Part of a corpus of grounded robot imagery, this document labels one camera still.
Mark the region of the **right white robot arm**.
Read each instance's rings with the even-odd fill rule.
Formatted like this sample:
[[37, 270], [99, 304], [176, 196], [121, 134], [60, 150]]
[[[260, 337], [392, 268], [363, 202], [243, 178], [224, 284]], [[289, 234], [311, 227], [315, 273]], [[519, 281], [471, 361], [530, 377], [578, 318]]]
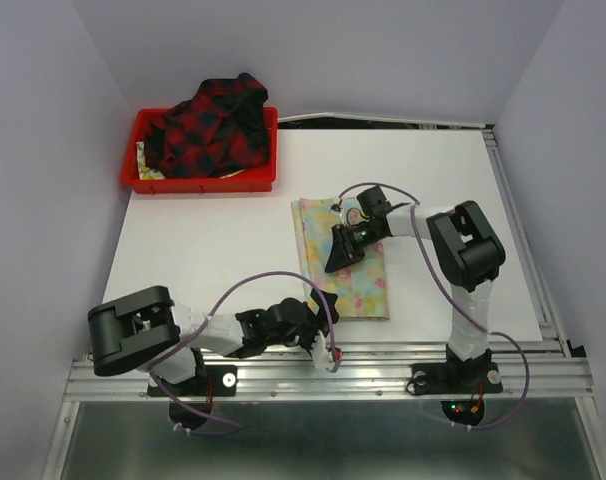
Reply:
[[444, 361], [411, 365], [408, 393], [501, 392], [500, 374], [488, 341], [489, 297], [506, 252], [480, 206], [465, 201], [453, 207], [428, 208], [415, 197], [392, 204], [384, 193], [385, 185], [371, 182], [360, 187], [360, 222], [349, 222], [341, 198], [329, 208], [341, 221], [331, 229], [325, 271], [335, 273], [361, 262], [366, 249], [383, 239], [412, 237], [432, 279], [452, 307]]

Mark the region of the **pastel floral skirt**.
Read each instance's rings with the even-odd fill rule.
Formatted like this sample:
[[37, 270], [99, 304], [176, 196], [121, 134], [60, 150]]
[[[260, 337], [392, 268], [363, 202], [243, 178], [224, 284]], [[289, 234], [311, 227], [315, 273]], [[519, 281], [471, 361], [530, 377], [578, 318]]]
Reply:
[[333, 199], [300, 198], [291, 203], [301, 274], [321, 290], [338, 296], [336, 310], [342, 318], [387, 320], [390, 318], [384, 247], [377, 242], [365, 249], [357, 264], [336, 273], [325, 272], [331, 228], [341, 222], [330, 212]]

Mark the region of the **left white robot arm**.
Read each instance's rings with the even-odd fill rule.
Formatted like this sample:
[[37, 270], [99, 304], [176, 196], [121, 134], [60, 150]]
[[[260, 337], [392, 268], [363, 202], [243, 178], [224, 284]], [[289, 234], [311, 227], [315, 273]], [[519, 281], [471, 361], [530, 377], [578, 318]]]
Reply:
[[334, 373], [341, 350], [331, 345], [330, 327], [339, 320], [338, 296], [314, 291], [312, 300], [317, 311], [286, 298], [267, 309], [209, 316], [174, 302], [164, 286], [120, 297], [88, 312], [94, 373], [150, 371], [187, 396], [205, 384], [204, 350], [246, 359], [275, 345], [299, 347], [316, 369]]

